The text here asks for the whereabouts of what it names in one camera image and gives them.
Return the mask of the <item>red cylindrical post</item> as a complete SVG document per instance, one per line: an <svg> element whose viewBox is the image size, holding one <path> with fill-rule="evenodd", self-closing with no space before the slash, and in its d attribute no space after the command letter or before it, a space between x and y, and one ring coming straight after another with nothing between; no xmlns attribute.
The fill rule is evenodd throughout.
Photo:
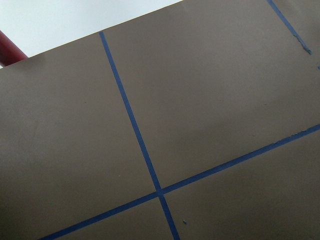
<svg viewBox="0 0 320 240"><path fill-rule="evenodd" d="M0 32L0 66L6 67L27 59L25 55L2 31Z"/></svg>

